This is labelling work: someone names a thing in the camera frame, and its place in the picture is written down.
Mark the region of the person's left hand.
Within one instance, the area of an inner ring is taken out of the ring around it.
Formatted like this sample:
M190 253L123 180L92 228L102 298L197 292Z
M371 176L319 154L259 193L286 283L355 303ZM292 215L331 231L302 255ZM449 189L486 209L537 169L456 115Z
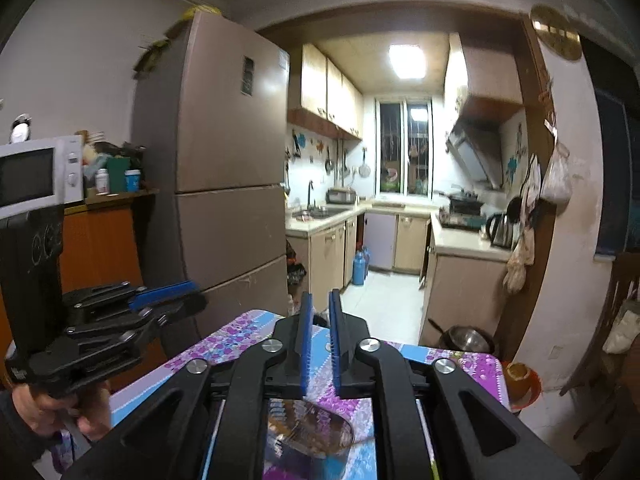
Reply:
M18 385L11 392L17 415L38 436L48 438L61 430L61 416L66 413L91 441L102 439L111 429L110 397L108 382L98 382L59 399L35 386Z

